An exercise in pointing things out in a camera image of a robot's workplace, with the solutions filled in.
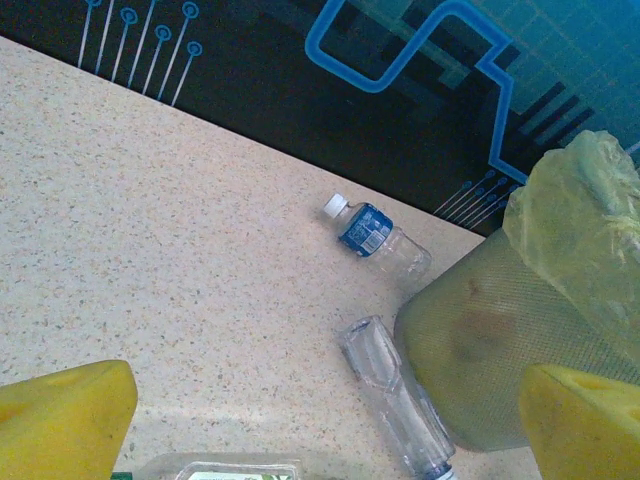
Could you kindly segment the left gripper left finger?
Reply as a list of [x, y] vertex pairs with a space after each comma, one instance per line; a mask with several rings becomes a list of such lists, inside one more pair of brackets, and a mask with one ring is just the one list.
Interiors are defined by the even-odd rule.
[[2, 386], [1, 477], [110, 478], [137, 401], [123, 360]]

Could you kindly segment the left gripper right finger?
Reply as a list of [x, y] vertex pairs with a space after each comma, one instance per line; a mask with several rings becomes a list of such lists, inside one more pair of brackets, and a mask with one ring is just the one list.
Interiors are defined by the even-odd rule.
[[559, 365], [527, 367], [521, 423], [544, 479], [637, 479], [639, 387]]

